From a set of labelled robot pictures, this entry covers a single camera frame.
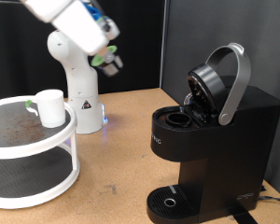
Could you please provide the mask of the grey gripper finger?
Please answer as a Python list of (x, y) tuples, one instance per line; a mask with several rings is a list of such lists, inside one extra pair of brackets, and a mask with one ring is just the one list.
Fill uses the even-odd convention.
[(104, 58), (104, 61), (106, 63), (112, 63), (115, 59), (115, 52), (116, 52), (115, 46), (108, 46), (103, 48), (102, 56)]
[(123, 67), (123, 62), (120, 56), (116, 56), (112, 63), (105, 63), (103, 70), (108, 77), (113, 77)]

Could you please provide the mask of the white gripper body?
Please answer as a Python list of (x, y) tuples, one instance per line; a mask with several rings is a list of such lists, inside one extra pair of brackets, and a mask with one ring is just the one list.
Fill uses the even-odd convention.
[(74, 0), (52, 24), (89, 55), (94, 55), (108, 44), (103, 30), (80, 0)]

